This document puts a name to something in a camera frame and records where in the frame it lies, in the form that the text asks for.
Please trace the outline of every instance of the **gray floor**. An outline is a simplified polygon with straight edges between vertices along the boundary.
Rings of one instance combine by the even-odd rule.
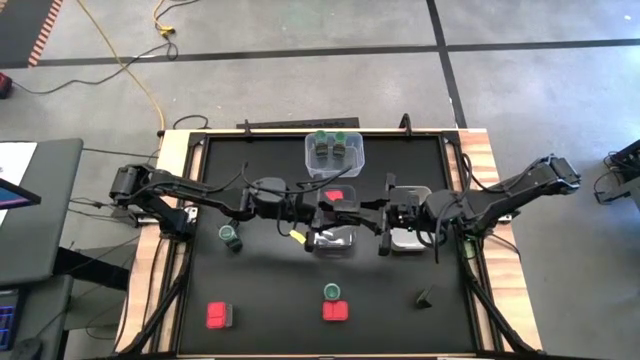
[[[87,0],[121,55],[160,44],[152,4]],[[449,44],[640,38],[640,3],[437,1]],[[165,19],[183,54],[435,43],[421,0],[201,1]],[[109,56],[74,1],[65,1],[43,58]],[[583,174],[569,197],[537,201],[514,222],[545,349],[637,357],[640,214],[628,201],[598,206],[591,187],[608,151],[640,137],[640,47],[452,53],[467,122],[489,129],[500,173],[555,152]],[[33,89],[112,66],[41,67],[8,74]],[[200,113],[215,128],[251,121],[358,116],[363,127],[452,127],[435,53],[137,64],[168,119]],[[0,140],[82,137],[86,146],[149,154],[158,120],[126,76],[54,95],[16,91],[0,106]],[[115,169],[139,159],[85,153],[74,195],[105,199]],[[69,216],[64,244],[115,245],[133,230]],[[105,355],[109,341],[76,335],[66,357]]]

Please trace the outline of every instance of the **clear plastic container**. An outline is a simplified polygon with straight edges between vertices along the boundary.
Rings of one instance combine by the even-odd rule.
[[[326,132],[328,151],[326,155],[316,153],[316,133],[307,135],[305,143],[305,163],[309,176],[313,179],[328,178],[336,175],[347,166],[351,169],[340,177],[356,177],[364,166],[364,143],[362,135],[356,132],[345,132],[344,156],[334,155],[334,145],[338,132]]]

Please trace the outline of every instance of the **monitor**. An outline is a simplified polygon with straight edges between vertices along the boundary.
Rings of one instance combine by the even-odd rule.
[[[40,204],[40,196],[0,179],[0,210]]]

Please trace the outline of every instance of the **red square block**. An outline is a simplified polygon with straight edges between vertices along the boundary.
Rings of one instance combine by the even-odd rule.
[[[231,326],[232,307],[224,302],[207,305],[207,328],[222,329]]]
[[[322,318],[325,321],[345,321],[349,318],[349,304],[344,301],[325,301],[322,304]]]

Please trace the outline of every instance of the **yellow tag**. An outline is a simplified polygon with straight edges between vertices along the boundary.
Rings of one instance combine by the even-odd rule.
[[[291,230],[289,231],[289,236],[291,236],[292,238],[298,240],[298,242],[302,245],[304,245],[304,242],[307,241],[307,238],[300,234],[299,232],[295,231],[295,230]]]

